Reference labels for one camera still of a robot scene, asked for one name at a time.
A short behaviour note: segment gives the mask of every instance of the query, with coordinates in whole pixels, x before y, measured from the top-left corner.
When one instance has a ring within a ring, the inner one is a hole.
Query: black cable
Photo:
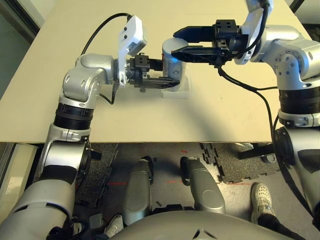
[[[102,93],[99,94],[100,97],[104,98],[108,103],[110,103],[111,105],[113,105],[115,103],[115,99],[116,99],[116,92],[119,88],[119,83],[115,82],[112,86],[112,95],[111,95],[111,100],[109,100],[109,98],[107,98],[105,95],[103,95]]]
[[[98,32],[108,23],[110,22],[112,19],[115,19],[117,17],[127,17],[127,19],[130,19],[132,17],[132,15],[130,15],[129,13],[126,12],[121,12],[121,13],[116,13],[110,17],[108,17],[106,20],[103,21],[103,23],[100,24],[100,26],[98,26],[98,28],[94,31],[94,33],[91,35],[91,37],[89,38],[88,42],[86,43],[86,45],[84,46],[84,49],[81,52],[81,55],[85,54],[89,45],[91,44],[91,42],[93,41],[93,39],[95,38],[95,36],[98,34]]]
[[[254,87],[254,86],[250,86],[248,84],[245,84],[231,76],[229,76],[223,69],[222,66],[220,66],[218,68],[218,73],[220,76],[224,77],[226,80],[228,80],[229,82],[238,85],[244,89],[247,89],[249,91],[255,92],[255,91],[264,91],[264,90],[270,90],[270,89],[277,89],[278,87],[276,86],[269,86],[269,87],[263,87],[263,88],[258,88],[258,87]]]
[[[84,46],[81,55],[85,54],[89,45],[91,44],[91,42],[93,41],[93,39],[96,37],[96,35],[98,34],[98,32],[108,23],[110,22],[112,19],[115,19],[117,17],[126,17],[127,21],[132,17],[132,15],[130,15],[129,13],[126,12],[121,12],[121,13],[116,13],[110,17],[108,17],[106,20],[103,21],[103,23],[100,24],[100,26],[98,26],[98,28],[94,31],[94,33],[91,35],[91,37],[89,38],[88,42],[86,43],[86,45]],[[116,98],[116,92],[119,88],[119,84],[118,83],[114,83],[112,86],[112,95],[111,95],[111,100],[109,100],[109,98],[107,98],[105,95],[103,95],[102,93],[99,94],[100,97],[104,98],[108,103],[110,103],[111,105],[113,105],[115,103],[115,98]]]

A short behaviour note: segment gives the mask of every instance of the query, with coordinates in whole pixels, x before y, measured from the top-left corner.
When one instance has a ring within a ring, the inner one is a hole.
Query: white sneaker
[[[124,222],[121,214],[116,214],[109,222],[109,225],[104,229],[104,234],[109,238],[113,237],[124,229]]]
[[[271,214],[276,216],[272,210],[272,201],[269,189],[263,183],[255,183],[251,189],[251,200],[253,211],[251,215],[251,222],[258,224],[258,218],[262,214]]]

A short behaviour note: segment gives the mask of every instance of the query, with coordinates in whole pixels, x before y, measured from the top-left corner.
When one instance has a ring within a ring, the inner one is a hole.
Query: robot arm
[[[219,70],[232,59],[239,65],[264,62],[273,69],[279,89],[278,118],[284,125],[275,133],[275,152],[279,161],[294,166],[314,225],[320,229],[320,43],[305,39],[293,27],[266,25],[253,45],[261,32],[263,6],[267,4],[270,13],[273,1],[246,3],[249,14],[242,26],[219,19],[213,26],[187,26],[173,35],[189,43],[212,42],[212,47],[189,45],[171,54]]]

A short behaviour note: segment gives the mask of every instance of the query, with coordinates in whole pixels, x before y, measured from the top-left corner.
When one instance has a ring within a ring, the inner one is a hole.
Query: table
[[[0,142],[40,143],[58,106],[62,81],[93,31],[109,16],[128,12],[142,19],[151,58],[161,58],[162,43],[185,26],[209,26],[216,19],[235,19],[241,25],[248,14],[245,1],[224,0],[60,0],[36,36],[0,101]],[[114,19],[90,45],[89,53],[117,57],[118,32],[124,18]],[[309,38],[284,0],[275,0],[267,24],[291,25]],[[265,63],[235,65],[225,71],[256,87],[276,85]],[[163,99],[158,89],[140,93],[133,86],[118,90],[115,104],[99,98],[91,123],[92,142],[269,142],[268,115],[254,93],[219,77],[204,63],[188,64],[192,95]],[[102,93],[110,96],[112,86]],[[278,91],[264,91],[272,116],[279,109]]]

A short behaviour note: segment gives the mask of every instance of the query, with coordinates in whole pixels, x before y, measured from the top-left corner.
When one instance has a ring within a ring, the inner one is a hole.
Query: shoe
[[[116,214],[109,222],[109,225],[104,229],[104,234],[111,238],[119,233],[122,229],[124,229],[122,215]]]
[[[272,201],[269,189],[263,183],[255,183],[251,189],[251,200],[253,211],[251,215],[251,222],[258,224],[258,218],[262,214],[271,214],[276,216],[272,210]]]

